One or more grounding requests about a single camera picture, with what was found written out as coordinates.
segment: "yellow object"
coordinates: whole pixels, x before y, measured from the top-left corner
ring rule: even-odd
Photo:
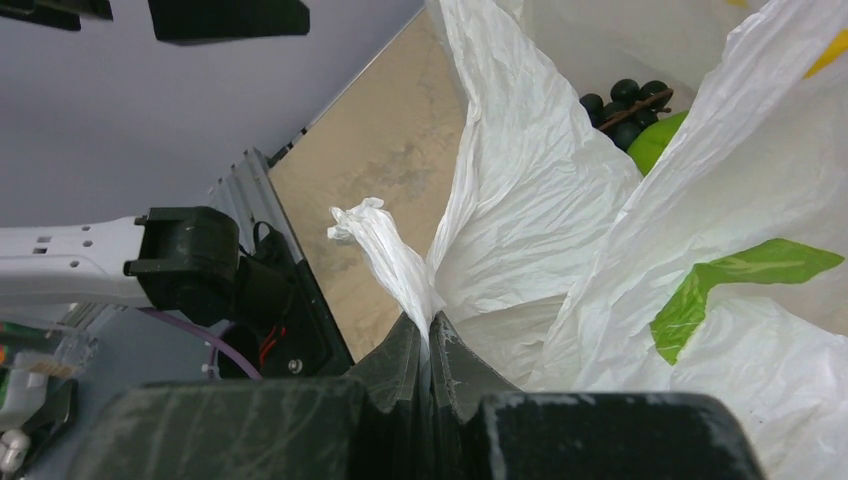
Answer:
[[[833,42],[830,43],[830,46],[827,47],[827,50],[824,51],[821,57],[816,60],[816,63],[810,68],[804,78],[810,78],[822,68],[833,63],[834,60],[839,58],[840,55],[845,53],[845,50],[848,50],[848,30],[842,30],[839,32],[839,35],[833,39]]]

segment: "green fruit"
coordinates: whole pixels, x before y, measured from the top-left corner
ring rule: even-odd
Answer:
[[[671,142],[688,114],[689,111],[686,110],[660,120],[646,128],[630,145],[627,154],[636,163],[636,168],[642,172],[642,175],[648,175],[648,172],[654,168],[665,147]]]
[[[583,105],[588,113],[600,113],[604,108],[604,99],[596,93],[589,93],[580,97],[580,105]]]
[[[639,84],[631,78],[619,80],[610,89],[610,98],[613,102],[621,102],[630,107],[639,100]]]
[[[616,113],[624,112],[626,110],[627,105],[621,102],[610,102],[604,106],[603,110],[601,110],[601,120],[606,122]]]
[[[636,125],[625,122],[615,126],[612,131],[612,135],[610,138],[612,142],[615,143],[615,146],[624,150],[625,152],[636,141],[636,138],[639,137],[639,134],[642,133],[642,129],[637,127]]]
[[[657,123],[659,118],[657,118],[657,114],[652,112],[651,110],[644,108],[642,110],[637,110],[633,112],[633,115],[630,117],[630,121],[635,123],[637,127],[642,130],[650,127],[651,125]]]
[[[642,88],[639,90],[639,100],[645,101],[653,97],[654,95],[660,92],[664,92],[666,90],[668,90],[668,85],[659,80],[651,80],[650,82],[642,85]],[[651,108],[653,108],[654,110],[659,110],[660,108],[664,107],[669,100],[671,100],[671,95],[655,101],[651,104]]]

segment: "bunch of grapes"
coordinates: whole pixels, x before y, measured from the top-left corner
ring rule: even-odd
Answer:
[[[673,90],[668,85],[651,80],[642,87],[635,80],[619,80],[610,89],[611,102],[604,105],[600,95],[590,93],[580,98],[589,113],[592,126],[606,133],[615,145],[627,151],[643,130],[656,123],[658,112],[667,112],[665,105]]]

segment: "gray wall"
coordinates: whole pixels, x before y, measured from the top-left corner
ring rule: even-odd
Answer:
[[[0,18],[0,227],[205,203],[314,120],[421,0],[305,0],[306,37],[159,43],[145,0],[69,33]]]

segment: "wooden table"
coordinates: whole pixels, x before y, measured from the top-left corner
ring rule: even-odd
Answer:
[[[463,124],[444,52],[422,13],[271,171],[357,361],[382,341],[399,307],[358,246],[327,239],[330,207],[382,198],[404,241],[425,255],[450,194]]]

